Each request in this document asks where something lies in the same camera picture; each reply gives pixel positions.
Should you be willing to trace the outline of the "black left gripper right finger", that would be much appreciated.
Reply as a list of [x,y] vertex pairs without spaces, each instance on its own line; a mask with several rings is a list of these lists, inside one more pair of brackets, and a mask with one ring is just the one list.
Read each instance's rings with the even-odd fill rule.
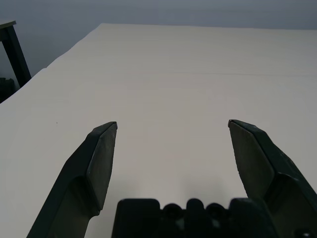
[[247,196],[264,202],[281,238],[315,238],[317,194],[295,163],[255,125],[231,119],[228,127]]

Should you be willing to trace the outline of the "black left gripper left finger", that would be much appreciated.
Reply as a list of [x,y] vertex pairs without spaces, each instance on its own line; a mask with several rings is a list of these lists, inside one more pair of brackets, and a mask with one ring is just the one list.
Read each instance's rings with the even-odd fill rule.
[[29,238],[83,238],[102,211],[111,178],[117,123],[94,128],[67,159]]

